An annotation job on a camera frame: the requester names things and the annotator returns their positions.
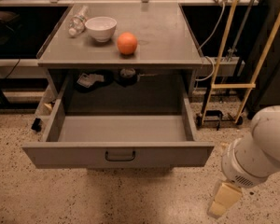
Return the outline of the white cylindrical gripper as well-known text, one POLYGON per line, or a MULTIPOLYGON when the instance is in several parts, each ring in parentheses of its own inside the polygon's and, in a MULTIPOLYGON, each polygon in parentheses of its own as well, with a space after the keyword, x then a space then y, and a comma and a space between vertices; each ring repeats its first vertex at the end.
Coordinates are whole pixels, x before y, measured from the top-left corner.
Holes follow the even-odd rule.
POLYGON ((250 189, 267 180, 267 177, 256 177, 250 174, 241 166, 235 155, 238 144, 239 140, 233 141, 222 154, 222 173, 230 182, 219 180, 216 183, 214 197, 207 210, 210 217, 222 217, 236 204, 243 197, 241 188, 250 189))

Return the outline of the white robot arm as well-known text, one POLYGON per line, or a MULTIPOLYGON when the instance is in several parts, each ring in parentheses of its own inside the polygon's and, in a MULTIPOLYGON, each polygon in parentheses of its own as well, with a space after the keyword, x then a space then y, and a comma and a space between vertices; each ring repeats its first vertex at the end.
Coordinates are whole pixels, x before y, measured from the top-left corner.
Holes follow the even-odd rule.
POLYGON ((261 109, 251 120, 250 132, 224 150, 221 170, 225 181, 216 186, 207 214, 223 216, 243 196, 243 189, 264 183, 280 172, 280 105, 261 109))

